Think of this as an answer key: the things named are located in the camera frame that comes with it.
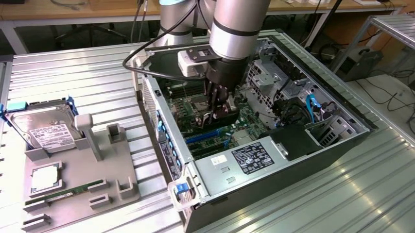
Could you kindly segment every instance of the desk leg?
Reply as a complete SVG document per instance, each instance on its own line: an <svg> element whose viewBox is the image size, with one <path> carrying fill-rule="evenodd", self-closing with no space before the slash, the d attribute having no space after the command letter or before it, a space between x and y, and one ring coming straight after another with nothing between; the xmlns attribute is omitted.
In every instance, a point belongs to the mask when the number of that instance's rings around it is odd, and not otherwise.
<svg viewBox="0 0 415 233"><path fill-rule="evenodd" d="M398 15L399 12L402 11L402 9L403 9L403 7L397 7L397 9L391 12L391 16ZM381 32L377 36L374 36L374 37L369 40L369 42L366 43L366 46L371 47L371 46L375 44L375 42L378 41L378 39L379 39L382 33L383 33L383 32Z"/></svg>
<svg viewBox="0 0 415 233"><path fill-rule="evenodd" d="M321 19L318 21L317 27L314 28L314 30L311 31L311 35L309 37L307 43L304 47L309 47L311 45L311 42L314 41L314 39L317 38L318 32L325 24L325 21L327 19L329 13L322 14Z"/></svg>
<svg viewBox="0 0 415 233"><path fill-rule="evenodd" d="M15 30L12 21L0 21L0 28L6 35L7 41L11 44L16 54L27 54L28 50Z"/></svg>

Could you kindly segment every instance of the green circuit board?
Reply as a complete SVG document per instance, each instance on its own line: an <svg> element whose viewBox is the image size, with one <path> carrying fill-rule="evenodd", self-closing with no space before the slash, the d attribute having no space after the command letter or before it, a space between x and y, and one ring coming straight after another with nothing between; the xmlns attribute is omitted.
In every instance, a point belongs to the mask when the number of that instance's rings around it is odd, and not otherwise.
<svg viewBox="0 0 415 233"><path fill-rule="evenodd" d="M200 159L207 155L219 153L220 151L238 147L246 142L256 140L259 135L267 131L267 127L255 116L255 112L247 103L239 103L238 105L240 112L235 123L216 129L200 129L195 121L195 116L203 116L208 112L208 103L206 100L204 95L198 94L187 98L171 99L168 102L184 140L210 133L215 134L214 137L187 144L195 159ZM236 135L246 135L246 137L244 139L239 139L235 137Z"/></svg>

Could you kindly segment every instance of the blue pcie slot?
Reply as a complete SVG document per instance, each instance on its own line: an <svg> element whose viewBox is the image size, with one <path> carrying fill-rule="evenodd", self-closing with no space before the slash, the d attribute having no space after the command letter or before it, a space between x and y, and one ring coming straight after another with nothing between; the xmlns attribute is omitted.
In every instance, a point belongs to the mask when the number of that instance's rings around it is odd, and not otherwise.
<svg viewBox="0 0 415 233"><path fill-rule="evenodd" d="M218 130L215 130L215 131L212 131L212 132L204 133L204 134L202 134L202 135L199 135L199 136L195 136L195 137L188 138L188 139L186 140L186 143L199 142L199 141L202 141L202 140L204 140L204 139L208 139L208 138L211 138L211 137L219 136L219 134L220 134L220 129L218 129Z"/></svg>

